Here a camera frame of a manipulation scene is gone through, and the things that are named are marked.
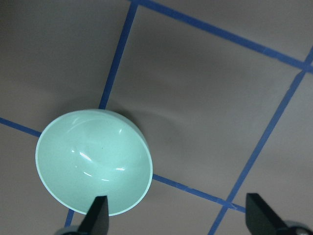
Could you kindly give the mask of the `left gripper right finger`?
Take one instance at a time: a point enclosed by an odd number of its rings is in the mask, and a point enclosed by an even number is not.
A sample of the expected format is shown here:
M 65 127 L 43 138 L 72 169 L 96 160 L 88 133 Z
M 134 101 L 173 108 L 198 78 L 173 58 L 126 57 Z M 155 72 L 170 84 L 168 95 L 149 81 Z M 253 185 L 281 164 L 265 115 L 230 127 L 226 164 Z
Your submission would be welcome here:
M 251 235 L 288 235 L 289 228 L 257 193 L 246 194 L 246 226 Z

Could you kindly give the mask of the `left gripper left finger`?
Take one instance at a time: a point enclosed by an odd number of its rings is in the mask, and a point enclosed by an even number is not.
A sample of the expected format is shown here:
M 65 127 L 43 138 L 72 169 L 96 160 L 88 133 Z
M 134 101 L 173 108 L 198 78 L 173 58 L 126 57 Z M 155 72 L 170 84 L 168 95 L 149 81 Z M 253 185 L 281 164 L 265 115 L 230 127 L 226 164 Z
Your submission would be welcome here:
M 97 196 L 78 227 L 80 235 L 107 235 L 109 230 L 109 207 L 107 196 Z

